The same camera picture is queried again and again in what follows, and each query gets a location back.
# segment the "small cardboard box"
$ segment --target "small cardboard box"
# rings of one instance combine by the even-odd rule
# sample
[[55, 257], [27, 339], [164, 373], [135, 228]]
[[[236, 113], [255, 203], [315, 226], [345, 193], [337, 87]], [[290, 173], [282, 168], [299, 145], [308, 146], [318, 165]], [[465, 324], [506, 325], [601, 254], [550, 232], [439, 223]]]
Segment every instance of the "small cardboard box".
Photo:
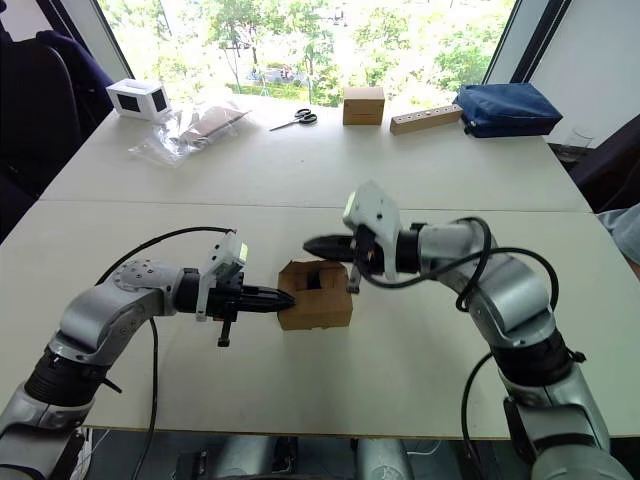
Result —
[[291, 261], [278, 274], [278, 288], [296, 298], [296, 306], [278, 313], [283, 330], [347, 327], [353, 304], [347, 269], [326, 260]]
[[343, 125], [381, 125], [383, 113], [382, 87], [344, 87]]

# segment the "cardboard box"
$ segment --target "cardboard box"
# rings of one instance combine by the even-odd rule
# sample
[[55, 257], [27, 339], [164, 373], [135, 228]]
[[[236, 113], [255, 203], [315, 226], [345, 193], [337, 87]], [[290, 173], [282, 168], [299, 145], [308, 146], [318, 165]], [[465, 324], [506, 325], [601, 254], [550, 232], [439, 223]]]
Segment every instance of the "cardboard box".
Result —
[[381, 125], [383, 113], [382, 87], [344, 87], [343, 125]]
[[347, 327], [353, 304], [347, 269], [327, 260], [291, 261], [278, 274], [278, 288], [296, 298], [296, 306], [278, 313], [283, 330]]
[[461, 115], [462, 108], [459, 105], [445, 105], [444, 107], [392, 117], [389, 130], [394, 135], [415, 132], [416, 130], [437, 127], [445, 123], [457, 122]]

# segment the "wooden block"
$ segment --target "wooden block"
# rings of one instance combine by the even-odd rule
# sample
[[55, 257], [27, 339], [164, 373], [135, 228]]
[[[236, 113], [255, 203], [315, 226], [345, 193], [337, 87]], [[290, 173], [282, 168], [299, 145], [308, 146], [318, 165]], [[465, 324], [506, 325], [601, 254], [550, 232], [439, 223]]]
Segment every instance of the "wooden block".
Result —
[[345, 87], [343, 125], [380, 125], [384, 113], [382, 87]]
[[415, 132], [424, 128], [437, 127], [445, 123], [457, 122], [462, 115], [462, 108], [459, 105], [446, 105], [444, 107], [422, 110], [420, 112], [408, 113], [391, 118], [391, 133], [399, 135], [401, 133]]

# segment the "plastic bag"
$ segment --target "plastic bag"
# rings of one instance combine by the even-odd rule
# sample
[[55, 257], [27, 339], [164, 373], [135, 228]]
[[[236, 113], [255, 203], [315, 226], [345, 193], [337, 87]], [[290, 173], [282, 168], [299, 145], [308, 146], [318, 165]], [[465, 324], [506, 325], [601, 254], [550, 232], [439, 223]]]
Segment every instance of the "plastic bag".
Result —
[[247, 113], [248, 110], [239, 109], [231, 102], [185, 105], [163, 116], [158, 124], [152, 126], [151, 135], [130, 148], [129, 152], [176, 168], [189, 155], [204, 150], [225, 136], [238, 135], [239, 124], [236, 122]]

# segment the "white device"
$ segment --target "white device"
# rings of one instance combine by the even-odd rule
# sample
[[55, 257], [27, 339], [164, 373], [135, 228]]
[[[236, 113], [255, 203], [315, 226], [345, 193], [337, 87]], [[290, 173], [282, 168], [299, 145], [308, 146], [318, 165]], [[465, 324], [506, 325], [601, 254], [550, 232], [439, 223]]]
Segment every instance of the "white device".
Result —
[[111, 103], [120, 115], [157, 120], [171, 105], [160, 82], [141, 82], [125, 78], [107, 87]]

